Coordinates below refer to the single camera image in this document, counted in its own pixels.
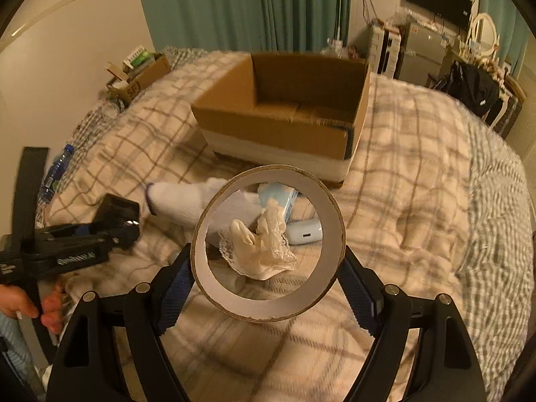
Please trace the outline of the person's left hand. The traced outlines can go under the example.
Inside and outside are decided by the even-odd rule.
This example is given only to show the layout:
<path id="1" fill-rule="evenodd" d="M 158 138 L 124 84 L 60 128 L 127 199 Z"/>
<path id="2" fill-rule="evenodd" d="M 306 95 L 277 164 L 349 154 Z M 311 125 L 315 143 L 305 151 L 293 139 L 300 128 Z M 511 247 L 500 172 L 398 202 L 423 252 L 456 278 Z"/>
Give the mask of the person's left hand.
<path id="1" fill-rule="evenodd" d="M 61 282 L 42 300 L 40 312 L 26 292 L 15 285 L 2 285 L 0 292 L 1 312 L 10 319 L 17 314 L 26 315 L 31 319 L 39 318 L 41 323 L 53 334 L 59 335 L 63 329 L 63 297 L 64 286 Z"/>

